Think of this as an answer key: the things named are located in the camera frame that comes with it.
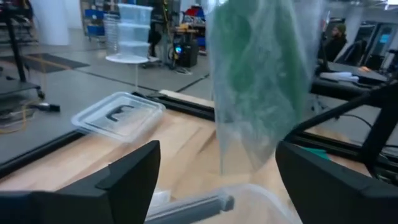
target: black floor mat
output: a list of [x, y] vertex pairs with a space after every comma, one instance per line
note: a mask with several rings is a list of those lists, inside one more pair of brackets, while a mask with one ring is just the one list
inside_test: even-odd
[[[15, 64], [14, 56], [0, 57], [0, 60]], [[59, 72], [74, 68], [90, 66], [86, 63], [76, 62], [66, 58], [57, 57], [50, 54], [30, 54], [22, 56], [22, 61], [30, 69], [42, 72]]]

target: white round table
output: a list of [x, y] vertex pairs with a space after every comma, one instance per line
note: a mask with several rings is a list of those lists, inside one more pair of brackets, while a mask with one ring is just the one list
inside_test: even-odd
[[135, 55], [121, 55], [114, 54], [106, 56], [106, 59], [110, 62], [124, 63], [128, 65], [136, 65], [136, 92], [138, 92], [138, 65], [148, 62], [148, 58], [135, 56]]

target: wooden table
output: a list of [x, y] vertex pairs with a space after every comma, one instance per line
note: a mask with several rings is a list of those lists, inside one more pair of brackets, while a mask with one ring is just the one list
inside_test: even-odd
[[[170, 91], [174, 98], [214, 106], [213, 102]], [[339, 134], [321, 129], [312, 133], [347, 141]], [[158, 187], [171, 190], [172, 198], [198, 195], [222, 186], [253, 183], [277, 195], [291, 210], [294, 207], [282, 183], [274, 156], [257, 172], [220, 176], [220, 149], [214, 122], [167, 110], [162, 121], [146, 137], [132, 146], [101, 136], [85, 136], [25, 166], [0, 180], [0, 190], [57, 190], [100, 170], [146, 142], [160, 141], [161, 165]], [[235, 155], [244, 163], [245, 155]], [[369, 175], [363, 164], [330, 155], [330, 159]]]

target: black stand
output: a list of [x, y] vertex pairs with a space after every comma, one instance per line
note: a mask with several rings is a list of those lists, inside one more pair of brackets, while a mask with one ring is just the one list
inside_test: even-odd
[[[398, 171], [398, 166], [386, 164], [380, 161], [380, 153], [386, 145], [390, 135], [398, 123], [398, 81], [392, 81], [364, 93], [337, 108], [324, 112], [296, 126], [285, 138], [285, 141], [305, 147], [314, 147], [326, 150], [330, 154], [346, 157], [348, 159], [362, 162], [366, 165], [370, 173], [374, 166], [392, 168]], [[359, 106], [371, 104], [379, 101], [381, 111], [373, 124], [365, 142], [362, 146], [356, 146], [345, 142], [332, 139], [321, 138], [319, 136], [305, 133], [304, 131], [321, 124], [329, 119], [333, 119]]]
[[14, 27], [12, 26], [11, 17], [13, 14], [17, 14], [18, 10], [11, 10], [7, 7], [1, 8], [0, 18], [6, 23], [7, 30], [10, 38], [10, 44], [12, 52], [14, 53], [14, 60], [17, 65], [19, 80], [12, 77], [6, 77], [6, 80], [0, 80], [0, 96], [19, 91], [36, 89], [37, 96], [40, 99], [44, 99], [45, 95], [39, 85], [26, 82], [26, 76], [24, 71], [24, 65], [22, 64], [21, 56], [19, 55], [18, 44], [14, 33]]

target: gray floor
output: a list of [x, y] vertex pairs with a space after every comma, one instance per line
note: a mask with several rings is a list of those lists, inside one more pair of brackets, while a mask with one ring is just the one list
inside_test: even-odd
[[[60, 114], [37, 113], [30, 120], [27, 129], [14, 134], [0, 135], [0, 164], [10, 158], [42, 145], [43, 143], [75, 129], [70, 118], [87, 106], [117, 91], [134, 90], [134, 70], [127, 65], [106, 61], [104, 45], [96, 41], [89, 42], [83, 37], [81, 30], [71, 30], [71, 45], [67, 47], [25, 46], [22, 54], [50, 53], [59, 57], [90, 64], [89, 67], [76, 70], [49, 73], [46, 75], [46, 101], [59, 104]], [[11, 55], [9, 48], [0, 48], [0, 56]], [[10, 63], [0, 63], [4, 67], [3, 74], [17, 77], [16, 67]], [[139, 69], [139, 91], [143, 94], [157, 90], [182, 90], [182, 93], [211, 99], [211, 80], [203, 78], [209, 74], [207, 58], [199, 56], [198, 65], [192, 68], [193, 75], [180, 75], [168, 68]], [[30, 73], [32, 82], [40, 83], [43, 75]], [[24, 98], [35, 98], [35, 92], [23, 93]], [[344, 102], [321, 97], [322, 102], [330, 108]], [[356, 114], [369, 122], [376, 119], [377, 108], [363, 106], [354, 110]], [[363, 142], [369, 128], [355, 118], [341, 117], [338, 121], [322, 124], [325, 129], [347, 135], [354, 142]], [[390, 139], [390, 144], [398, 143], [398, 131]]]

